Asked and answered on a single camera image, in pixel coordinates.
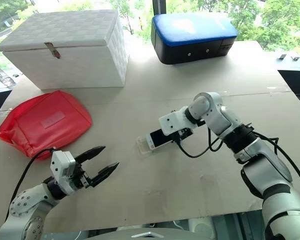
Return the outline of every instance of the red fabric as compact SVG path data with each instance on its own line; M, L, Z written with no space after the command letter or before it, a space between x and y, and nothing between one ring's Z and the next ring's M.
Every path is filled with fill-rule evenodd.
M0 126L0 139L33 157L45 148L61 148L92 125L87 110L69 93L54 91L13 109ZM49 152L38 159L44 160Z

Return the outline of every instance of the black cable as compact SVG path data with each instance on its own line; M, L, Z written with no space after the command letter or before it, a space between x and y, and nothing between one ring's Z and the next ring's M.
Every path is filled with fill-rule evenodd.
M215 144L218 140L219 140L219 138L217 138L216 140L214 140L214 141L212 142L211 145ZM196 159L196 158L202 156L203 154L205 154L205 153L210 149L210 147L208 146L203 152L201 152L201 153L199 153L199 154L197 154L197 155L190 155L189 153L186 152L186 150L184 150L184 148L181 146L181 144L180 144L179 141L176 141L175 143L178 145L178 147L180 148L180 150L181 150L187 157L192 158L192 159Z
M213 149L212 148L212 145L213 143L211 143L211 130L210 128L208 128L208 144L209 144L209 149L212 151L212 152L216 152L218 151L221 147L222 147L222 144L224 143L224 141L221 141L219 146L216 147L216 149Z
M273 146L275 146L282 154L283 156L288 160L288 162L292 165L292 167L294 168L294 170L296 171L296 173L298 174L298 176L300 177L300 170L297 167L297 165L294 163L294 161L289 157L289 155L275 142L273 142L270 138L258 133L258 132L253 132L255 135L257 135L259 138L261 138L262 140L266 140L268 141L270 144L272 144Z
M272 137L272 138L269 138L269 139L272 140L272 141L274 141L274 143L278 145L278 142L279 142L279 138L278 137ZM274 146L274 153L275 153L275 155L278 156L277 146Z
M211 150L212 152L216 152L218 151L221 147L222 147L222 144L223 144L223 141L220 142L220 144L218 145L218 147L216 149L213 149L212 146L219 140L219 138L217 137L213 142L211 142L211 130L210 128L208 128L208 144L209 146L203 150L203 152L197 154L197 155L190 155L189 153L186 152L186 150L181 146L181 143L180 143L180 139L174 137L173 139L175 141L175 143L178 145L178 147L180 148L180 150L189 158L192 158L192 159L196 159L200 156L202 156L203 154L205 154L208 150Z
M9 207L10 207L10 204L12 203L12 201L15 199L15 197L16 197L16 195L18 193L19 187L20 187L22 181L24 180L24 178L25 178L25 176L27 174L27 171L30 168L31 164L36 160L37 157L39 157L42 153L44 153L46 151L50 151L52 153L53 151L55 151L55 149L54 148L45 148L45 149L39 151L36 155L34 155L33 158L31 158L31 160L29 161L29 163L25 167L25 169L24 169L24 171L23 171L23 173L22 173L22 175L21 175L21 177L20 177L17 185L15 186L15 189L13 191L13 194L12 194L12 197L11 197L11 200L10 200L10 203L9 203ZM8 209L8 212L6 213L6 217L5 217L4 221L7 220L8 216L9 216L9 209Z

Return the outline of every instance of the blue and black case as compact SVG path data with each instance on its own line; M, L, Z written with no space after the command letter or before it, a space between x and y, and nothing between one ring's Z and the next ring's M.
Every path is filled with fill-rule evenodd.
M151 42L164 64L225 56L238 32L215 13L158 14L152 18Z

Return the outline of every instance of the beige table surface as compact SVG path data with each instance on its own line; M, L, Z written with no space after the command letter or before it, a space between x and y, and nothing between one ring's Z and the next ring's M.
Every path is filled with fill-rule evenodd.
M265 62L255 41L236 42L229 54L164 65L154 50L132 52L124 88L66 89L89 111L93 126L64 147L74 156L98 145L106 149L84 164L94 176L120 162L113 174L96 188L82 189L64 198L47 216L45 232L70 232L163 222L199 216L245 212L261 208L240 177L241 165L225 146L197 159L187 158L175 145L141 155L136 139L159 128L158 118L193 101L200 92L218 92L224 104L245 123L279 144L300 168L300 101L280 74ZM28 79L14 88L0 112L41 91ZM184 141L189 153L207 145L206 127ZM0 141L0 226L9 199L29 159ZM51 176L50 161L36 161L20 187L31 188ZM292 168L294 185L300 180Z

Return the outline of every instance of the window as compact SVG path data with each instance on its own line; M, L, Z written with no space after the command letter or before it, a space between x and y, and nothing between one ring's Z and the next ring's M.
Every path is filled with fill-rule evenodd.
M32 14L118 9L128 41L150 43L151 0L0 0L0 42ZM300 53L300 0L166 0L167 13L218 12L237 28L237 41L256 40L265 51ZM0 53L0 67L13 65Z

